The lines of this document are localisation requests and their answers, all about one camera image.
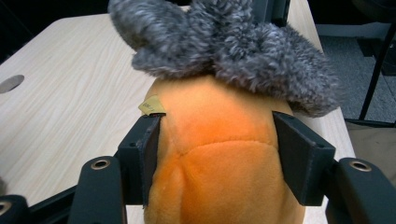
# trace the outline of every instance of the gray carpet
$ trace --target gray carpet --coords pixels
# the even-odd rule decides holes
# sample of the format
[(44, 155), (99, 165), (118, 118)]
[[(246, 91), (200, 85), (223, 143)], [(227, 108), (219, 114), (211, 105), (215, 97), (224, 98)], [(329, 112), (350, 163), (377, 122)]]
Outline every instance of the gray carpet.
[[(345, 99), (341, 104), (346, 119), (357, 119), (370, 84), (375, 59), (363, 57), (356, 38), (320, 36), (324, 53), (342, 80)], [(396, 120), (396, 77), (381, 76), (366, 119)]]
[[(324, 53), (342, 80), (346, 119), (357, 119), (373, 73), (375, 58), (363, 57), (356, 38), (320, 36)], [(381, 76), (366, 119), (396, 120), (396, 77)], [(357, 158), (375, 164), (396, 188), (396, 129), (377, 129), (346, 124)]]

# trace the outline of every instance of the wooden table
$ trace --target wooden table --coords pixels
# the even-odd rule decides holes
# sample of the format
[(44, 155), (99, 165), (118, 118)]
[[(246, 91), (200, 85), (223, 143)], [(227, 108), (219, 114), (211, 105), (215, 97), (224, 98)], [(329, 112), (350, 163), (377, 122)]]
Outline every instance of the wooden table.
[[(306, 0), (291, 1), (289, 22), (321, 48)], [(132, 55), (108, 15), (97, 15), (56, 21), (0, 66), (0, 91), (24, 76), (0, 93), (8, 194), (38, 203), (76, 185), (86, 161), (116, 152), (153, 82), (131, 67)], [(336, 159), (354, 156), (340, 109), (300, 119), (337, 147)], [(305, 222), (326, 223), (323, 209), (308, 208)], [(143, 222), (141, 206), (128, 210), (130, 221)]]

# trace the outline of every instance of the desk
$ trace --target desk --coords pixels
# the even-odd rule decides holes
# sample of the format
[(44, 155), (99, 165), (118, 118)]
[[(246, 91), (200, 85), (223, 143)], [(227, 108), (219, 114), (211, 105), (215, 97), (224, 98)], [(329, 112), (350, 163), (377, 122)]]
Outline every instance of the desk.
[[(306, 0), (291, 1), (289, 21), (321, 48)], [(56, 21), (0, 66), (0, 83), (24, 76), (0, 94), (0, 176), (9, 194), (38, 203), (76, 185), (86, 161), (114, 155), (153, 82), (131, 67), (132, 55), (108, 15), (97, 15)], [(340, 109), (300, 119), (338, 148), (336, 159), (354, 156)], [(128, 207), (129, 220), (143, 222), (142, 214)], [(308, 208), (305, 222), (326, 223), (323, 208)]]

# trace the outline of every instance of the tag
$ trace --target tag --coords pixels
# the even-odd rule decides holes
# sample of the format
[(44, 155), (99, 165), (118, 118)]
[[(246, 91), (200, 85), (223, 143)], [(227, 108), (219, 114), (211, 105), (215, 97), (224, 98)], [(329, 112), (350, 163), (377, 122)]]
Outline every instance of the tag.
[(165, 110), (163, 109), (163, 106), (161, 105), (160, 99), (157, 95), (150, 96), (145, 102), (143, 102), (143, 104), (139, 106), (139, 109), (145, 115), (165, 113)]

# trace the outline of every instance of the stuffed toy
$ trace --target stuffed toy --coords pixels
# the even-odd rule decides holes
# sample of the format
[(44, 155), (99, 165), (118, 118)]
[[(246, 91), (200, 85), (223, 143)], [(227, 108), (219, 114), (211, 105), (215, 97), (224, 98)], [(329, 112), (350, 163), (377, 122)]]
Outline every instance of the stuffed toy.
[(338, 106), (323, 54), (290, 26), (255, 22), (251, 0), (193, 0), (187, 11), (110, 0), (108, 11), (133, 68), (157, 78), (146, 100), (166, 113), (146, 223), (302, 223), (272, 112)]

